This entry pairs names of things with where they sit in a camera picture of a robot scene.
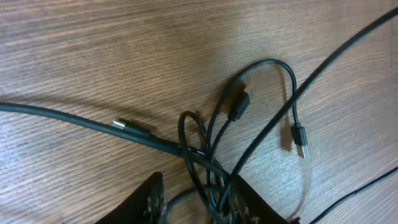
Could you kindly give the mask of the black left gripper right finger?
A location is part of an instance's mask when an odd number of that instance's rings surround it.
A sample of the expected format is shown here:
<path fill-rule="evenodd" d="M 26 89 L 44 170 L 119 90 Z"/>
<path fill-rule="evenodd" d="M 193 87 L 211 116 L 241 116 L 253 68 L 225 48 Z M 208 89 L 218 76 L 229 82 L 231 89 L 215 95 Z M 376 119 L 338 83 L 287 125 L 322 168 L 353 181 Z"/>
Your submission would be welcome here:
<path fill-rule="evenodd" d="M 240 176 L 232 181 L 229 207 L 234 224 L 288 224 Z"/>

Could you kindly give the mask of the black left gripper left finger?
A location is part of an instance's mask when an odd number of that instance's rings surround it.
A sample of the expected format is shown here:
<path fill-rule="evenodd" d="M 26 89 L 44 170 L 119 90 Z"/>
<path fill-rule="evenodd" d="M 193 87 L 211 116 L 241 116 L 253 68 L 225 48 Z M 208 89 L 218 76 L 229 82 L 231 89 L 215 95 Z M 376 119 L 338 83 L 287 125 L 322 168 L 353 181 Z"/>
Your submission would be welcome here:
<path fill-rule="evenodd" d="M 164 209 L 164 180 L 154 172 L 114 210 L 96 224 L 157 224 Z"/>

